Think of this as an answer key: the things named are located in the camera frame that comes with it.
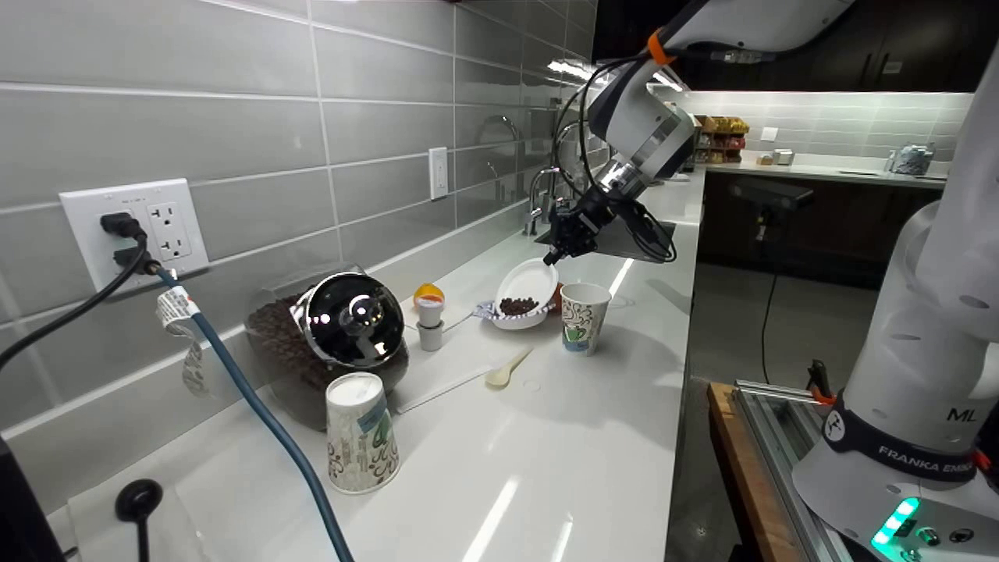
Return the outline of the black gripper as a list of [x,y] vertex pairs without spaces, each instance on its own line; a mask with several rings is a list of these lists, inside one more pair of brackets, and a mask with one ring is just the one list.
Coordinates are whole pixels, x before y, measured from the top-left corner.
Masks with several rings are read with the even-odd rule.
[[542,266],[557,266],[558,259],[571,255],[571,248],[592,248],[600,232],[610,220],[626,217],[631,208],[633,195],[587,187],[579,203],[550,214],[550,248],[542,252]]

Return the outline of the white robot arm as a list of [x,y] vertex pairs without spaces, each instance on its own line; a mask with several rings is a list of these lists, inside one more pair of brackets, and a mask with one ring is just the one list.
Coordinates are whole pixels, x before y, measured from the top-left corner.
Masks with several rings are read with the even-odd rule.
[[615,217],[631,228],[646,259],[666,259],[668,237],[654,228],[637,195],[696,148],[696,119],[651,94],[657,76],[680,71],[701,86],[741,84],[802,58],[817,62],[816,79],[831,86],[831,66],[872,44],[886,44],[873,67],[884,79],[884,66],[899,58],[907,40],[915,40],[908,52],[915,67],[889,80],[976,84],[941,205],[941,240],[932,252],[932,262],[941,266],[995,213],[992,0],[688,0],[641,49],[606,58],[580,84],[585,129],[611,145],[615,166],[590,180],[567,213],[554,214],[542,262],[590,252]]

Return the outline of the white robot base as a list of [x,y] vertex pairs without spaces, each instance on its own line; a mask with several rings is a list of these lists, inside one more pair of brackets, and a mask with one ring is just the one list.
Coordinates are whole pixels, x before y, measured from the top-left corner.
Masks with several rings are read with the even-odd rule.
[[934,255],[936,203],[889,255],[864,346],[792,468],[792,491],[835,530],[886,562],[995,562],[995,487],[976,433],[995,404],[995,266]]

